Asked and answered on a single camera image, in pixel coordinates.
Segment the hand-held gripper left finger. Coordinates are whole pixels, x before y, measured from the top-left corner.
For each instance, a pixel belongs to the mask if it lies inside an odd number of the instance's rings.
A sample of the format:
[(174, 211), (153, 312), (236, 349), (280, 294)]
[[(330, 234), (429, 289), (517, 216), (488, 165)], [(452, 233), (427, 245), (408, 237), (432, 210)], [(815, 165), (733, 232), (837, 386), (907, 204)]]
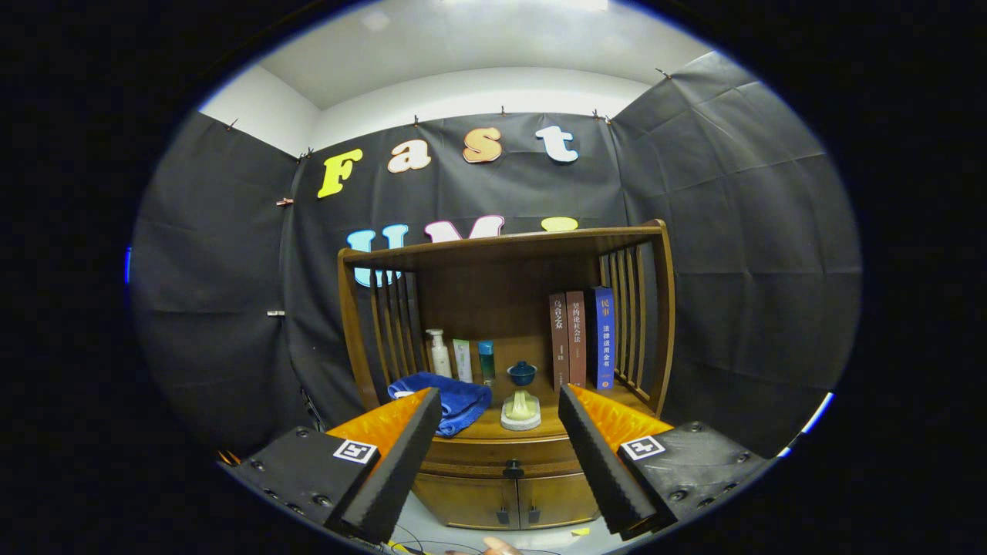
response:
[(224, 471), (307, 526), (384, 543), (441, 415), (440, 391), (424, 388), (332, 431), (297, 426), (251, 456), (228, 454)]

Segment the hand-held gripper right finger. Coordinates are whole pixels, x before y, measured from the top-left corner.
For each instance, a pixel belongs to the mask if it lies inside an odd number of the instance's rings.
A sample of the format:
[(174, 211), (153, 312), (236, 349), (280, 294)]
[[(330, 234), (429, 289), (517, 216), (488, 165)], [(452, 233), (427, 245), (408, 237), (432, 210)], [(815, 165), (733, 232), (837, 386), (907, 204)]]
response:
[(705, 422), (665, 424), (571, 384), (558, 418), (608, 530), (622, 540), (698, 519), (772, 463)]

